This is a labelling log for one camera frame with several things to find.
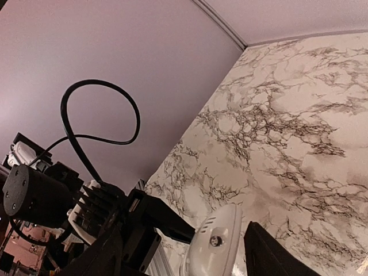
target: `black motor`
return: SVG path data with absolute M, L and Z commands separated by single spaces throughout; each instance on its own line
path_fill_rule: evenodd
M 14 219 L 58 228 L 73 208 L 68 187 L 27 165 L 14 166 L 3 187 L 4 209 Z

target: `lavender wall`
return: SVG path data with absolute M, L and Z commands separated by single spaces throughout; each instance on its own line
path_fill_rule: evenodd
M 134 145 L 83 141 L 104 180 L 125 190 L 160 165 L 240 56 L 191 1 L 9 1 L 0 13 L 0 158 L 17 132 L 46 147 L 64 135 L 66 88 L 98 78 L 126 89 L 142 116 Z M 133 111 L 100 87 L 71 97 L 76 133 L 130 138 Z M 89 175 L 65 142 L 54 159 Z

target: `marble wall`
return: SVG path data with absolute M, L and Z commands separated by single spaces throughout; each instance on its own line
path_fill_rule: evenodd
M 151 177 L 194 226 L 243 208 L 321 275 L 368 275 L 368 34 L 248 48 Z M 185 246 L 165 239 L 175 271 Z M 241 244 L 233 275 L 246 275 Z

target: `power cord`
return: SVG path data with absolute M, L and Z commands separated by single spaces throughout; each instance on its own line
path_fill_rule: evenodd
M 127 144 L 131 144 L 132 142 L 134 142 L 139 134 L 139 130 L 140 130 L 140 115 L 139 115 L 139 109 L 135 103 L 135 101 L 133 100 L 133 98 L 122 88 L 110 83 L 110 82 L 105 82 L 102 80 L 98 80 L 98 79 L 88 79 L 88 80 L 83 80 L 77 83 L 74 83 L 72 86 L 70 86 L 67 91 L 65 92 L 63 98 L 62 98 L 62 103 L 60 106 L 60 113 L 62 115 L 62 120 L 63 120 L 63 124 L 64 124 L 64 129 L 65 129 L 65 133 L 67 134 L 67 137 L 69 139 L 70 144 L 72 145 L 74 151 L 76 152 L 76 154 L 79 156 L 80 160 L 82 161 L 82 163 L 85 165 L 85 167 L 87 168 L 88 172 L 91 174 L 91 176 L 99 183 L 103 183 L 100 175 L 97 173 L 96 169 L 93 167 L 92 163 L 89 161 L 87 155 L 85 154 L 85 152 L 83 151 L 81 145 L 78 143 L 77 139 L 76 139 L 76 135 L 74 134 L 70 122 L 69 122 L 69 118 L 68 118 L 68 111 L 67 111 L 67 104 L 68 104 L 68 100 L 70 95 L 78 88 L 85 86 L 85 85 L 102 85 L 102 86 L 106 86 L 109 87 L 111 89 L 114 89 L 115 91 L 119 92 L 121 95 L 123 95 L 128 101 L 129 103 L 132 105 L 135 115 L 136 115 L 136 131 L 133 135 L 133 137 L 128 140 L 128 141 L 112 141 L 112 140 L 108 140 L 108 139 L 103 139 L 103 138 L 99 138 L 99 137 L 95 137 L 95 140 L 99 140 L 99 141 L 103 141 L 109 144 L 115 144 L 115 145 L 127 145 Z
M 69 118 L 68 118 L 67 104 L 68 104 L 68 100 L 69 100 L 70 95 L 76 89 L 78 89 L 82 86 L 85 86 L 85 85 L 101 85 L 101 86 L 109 87 L 109 88 L 119 92 L 121 95 L 123 95 L 129 101 L 129 103 L 132 105 L 132 107 L 134 109 L 135 116 L 136 116 L 136 130 L 135 130 L 135 132 L 133 134 L 133 137 L 131 139 L 129 139 L 127 141 L 114 141 L 114 140 L 108 140 L 108 139 L 104 139 L 104 138 L 96 137 L 96 136 L 92 136 L 92 135 L 84 135 L 84 134 L 75 135 L 74 134 L 74 132 L 71 128 L 70 122 L 69 122 Z M 139 130 L 140 130 L 140 114 L 139 114 L 138 106 L 136 105 L 135 101 L 124 89 L 122 89 L 122 88 L 120 88 L 120 87 L 118 87 L 118 86 L 116 86 L 116 85 L 114 85 L 110 82 L 105 82 L 104 80 L 102 81 L 102 80 L 98 80 L 98 79 L 87 79 L 87 80 L 83 80 L 83 81 L 80 81 L 80 82 L 76 82 L 67 89 L 67 91 L 64 93 L 64 96 L 62 98 L 62 102 L 61 102 L 61 105 L 60 105 L 60 113 L 61 113 L 61 116 L 62 116 L 62 121 L 63 121 L 63 124 L 64 124 L 65 133 L 67 134 L 67 136 L 59 139 L 58 141 L 56 141 L 52 145 L 50 145 L 47 149 L 45 149 L 44 152 L 42 152 L 33 161 L 31 161 L 28 164 L 28 166 L 31 166 L 31 165 L 35 164 L 43 155 L 45 155 L 47 152 L 49 152 L 51 149 L 53 149 L 55 146 L 57 146 L 61 142 L 69 140 L 72 147 L 73 147 L 73 149 L 74 149 L 74 151 L 76 152 L 76 154 L 78 155 L 78 157 L 80 158 L 82 163 L 85 165 L 85 167 L 87 168 L 87 170 L 91 174 L 91 176 L 97 182 L 103 183 L 103 180 L 101 179 L 100 175 L 97 173 L 96 169 L 93 167 L 92 163 L 89 161 L 87 155 L 83 151 L 81 145 L 79 145 L 76 138 L 91 139 L 91 140 L 100 141 L 100 142 L 104 142 L 104 143 L 108 143 L 108 144 L 114 144 L 114 145 L 129 145 L 129 144 L 133 143 L 137 139 L 138 134 L 139 134 Z M 33 243 L 33 244 L 37 244 L 39 246 L 48 246 L 49 245 L 48 242 L 35 240 L 35 239 L 32 239 L 31 237 L 25 235 L 24 233 L 22 233 L 19 226 L 13 221 L 13 219 L 12 218 L 9 218 L 9 219 L 10 219 L 11 227 L 15 230 L 15 232 L 18 235 L 20 235 L 26 241 L 28 241 L 30 243 Z M 57 242 L 57 243 L 63 242 L 64 240 L 66 240 L 66 238 L 69 237 L 71 232 L 72 232 L 72 226 L 69 224 L 68 228 L 54 242 Z

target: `screw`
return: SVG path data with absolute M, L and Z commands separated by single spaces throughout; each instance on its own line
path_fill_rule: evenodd
M 223 240 L 221 237 L 219 236 L 212 236 L 209 240 L 209 243 L 211 244 L 211 246 L 213 247 L 218 247 L 220 245 L 222 245 Z

